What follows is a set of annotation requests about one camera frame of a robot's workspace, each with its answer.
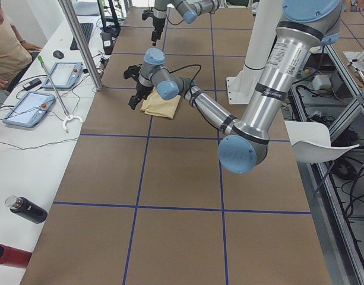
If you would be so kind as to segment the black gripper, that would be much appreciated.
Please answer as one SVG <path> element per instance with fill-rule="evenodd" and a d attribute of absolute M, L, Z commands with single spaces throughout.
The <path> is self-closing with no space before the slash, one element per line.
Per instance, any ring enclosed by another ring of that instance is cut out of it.
<path fill-rule="evenodd" d="M 159 10 L 156 8 L 145 9 L 142 14 L 142 20 L 146 20 L 149 17 L 153 19 L 154 30 L 151 34 L 151 42 L 153 46 L 156 46 L 157 41 L 161 39 L 162 32 L 166 21 L 166 10 Z"/>
<path fill-rule="evenodd" d="M 128 69 L 124 72 L 124 79 L 127 80 L 132 78 L 136 82 L 136 94 L 131 96 L 128 105 L 132 110 L 135 110 L 138 101 L 146 100 L 147 97 L 153 91 L 152 86 L 145 85 L 144 83 L 140 82 L 140 69 L 141 64 L 139 65 L 130 65 Z"/>

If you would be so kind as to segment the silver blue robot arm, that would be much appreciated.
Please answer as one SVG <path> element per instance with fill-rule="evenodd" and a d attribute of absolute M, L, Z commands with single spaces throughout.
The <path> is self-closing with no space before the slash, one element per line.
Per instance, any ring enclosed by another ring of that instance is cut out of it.
<path fill-rule="evenodd" d="M 145 9 L 142 14 L 142 20 L 148 18 L 153 19 L 154 30 L 151 34 L 151 42 L 153 46 L 156 46 L 157 41 L 161 39 L 161 35 L 165 26 L 167 16 L 167 6 L 172 5 L 174 9 L 179 13 L 182 19 L 187 23 L 193 23 L 198 16 L 205 13 L 215 13 L 221 6 L 219 0 L 201 0 L 194 3 L 189 3 L 185 0 L 177 1 L 154 1 L 154 7 Z"/>
<path fill-rule="evenodd" d="M 148 49 L 141 65 L 124 72 L 124 78 L 137 83 L 129 106 L 135 109 L 153 90 L 163 100 L 183 97 L 224 134 L 218 149 L 221 165 L 233 173 L 249 172 L 267 156 L 269 128 L 309 50 L 335 42 L 340 31 L 340 1 L 283 1 L 280 11 L 276 43 L 241 118 L 229 113 L 192 79 L 171 74 L 164 53 L 157 48 Z"/>

